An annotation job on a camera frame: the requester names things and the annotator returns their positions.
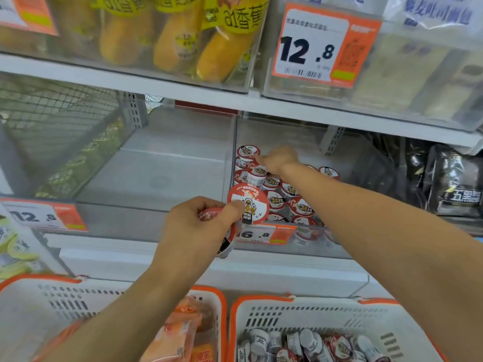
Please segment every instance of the left hand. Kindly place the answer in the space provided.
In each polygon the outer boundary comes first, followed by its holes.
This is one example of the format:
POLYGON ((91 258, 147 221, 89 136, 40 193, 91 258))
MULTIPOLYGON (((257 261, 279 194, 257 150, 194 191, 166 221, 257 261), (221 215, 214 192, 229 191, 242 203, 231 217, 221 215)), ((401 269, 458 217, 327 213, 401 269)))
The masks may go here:
POLYGON ((226 232, 242 218, 244 210, 242 201, 225 205, 205 197, 173 207, 166 217, 150 271, 189 289, 208 269, 226 232), (210 221, 198 219, 198 213, 213 207, 223 210, 210 221))

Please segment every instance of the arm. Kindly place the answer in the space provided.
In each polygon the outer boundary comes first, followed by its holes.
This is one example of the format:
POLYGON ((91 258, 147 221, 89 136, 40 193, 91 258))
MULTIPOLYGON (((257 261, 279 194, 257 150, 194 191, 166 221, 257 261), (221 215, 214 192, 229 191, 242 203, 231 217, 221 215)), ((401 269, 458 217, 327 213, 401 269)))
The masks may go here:
POLYGON ((167 317, 213 261, 243 214, 235 201, 211 221, 199 211, 224 204, 203 197, 172 209, 149 269, 116 301, 52 351, 44 362, 138 362, 167 317))
POLYGON ((300 164, 290 147, 257 160, 300 193, 450 361, 480 361, 481 243, 435 215, 300 164))

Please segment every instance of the hand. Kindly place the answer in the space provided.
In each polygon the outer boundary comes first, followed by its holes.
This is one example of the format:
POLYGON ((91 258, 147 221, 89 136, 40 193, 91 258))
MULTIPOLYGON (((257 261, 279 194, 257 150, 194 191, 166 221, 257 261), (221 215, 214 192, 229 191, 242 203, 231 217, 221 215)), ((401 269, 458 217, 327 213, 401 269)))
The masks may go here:
POLYGON ((182 288, 191 288, 218 254, 226 232, 241 219, 242 201, 225 205, 196 197, 172 208, 166 217, 162 238, 150 266, 151 273, 169 277, 182 288), (198 213, 207 208, 223 210, 214 219, 201 222, 198 213))
POLYGON ((266 167, 270 173, 279 176, 283 174, 283 167, 285 165, 299 162, 297 153, 290 146, 279 147, 270 151, 265 156, 257 155, 255 159, 257 163, 266 167))

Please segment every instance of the orange price tag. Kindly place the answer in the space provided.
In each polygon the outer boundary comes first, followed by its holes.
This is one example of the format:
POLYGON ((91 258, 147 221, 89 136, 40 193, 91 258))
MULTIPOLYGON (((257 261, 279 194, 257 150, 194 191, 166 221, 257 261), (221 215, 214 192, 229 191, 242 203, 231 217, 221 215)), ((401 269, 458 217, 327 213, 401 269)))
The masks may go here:
POLYGON ((23 226, 55 230, 88 230, 74 204, 13 198, 1 198, 0 202, 23 226))
POLYGON ((265 245, 285 245, 296 229, 297 226, 294 225, 261 224, 244 226, 237 241, 265 245))
POLYGON ((272 74, 352 88, 381 24, 287 2, 272 74))
POLYGON ((0 0, 0 24, 58 35, 45 0, 0 0))

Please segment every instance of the shopping basket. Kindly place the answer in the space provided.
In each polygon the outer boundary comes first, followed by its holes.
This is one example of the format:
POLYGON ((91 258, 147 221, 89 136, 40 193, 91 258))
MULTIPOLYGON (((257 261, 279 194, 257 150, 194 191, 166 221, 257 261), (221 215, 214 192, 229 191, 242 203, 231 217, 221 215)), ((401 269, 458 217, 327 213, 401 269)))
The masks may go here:
MULTIPOLYGON (((37 349, 74 320, 94 316, 131 282, 26 275, 0 283, 0 362, 28 362, 37 349)), ((212 287, 189 292, 215 311, 217 362, 226 358, 226 300, 212 287)))
POLYGON ((310 328, 366 335, 394 362, 442 362, 423 330, 395 300, 244 296, 231 309, 227 362, 237 362, 237 342, 250 329, 289 333, 310 328))

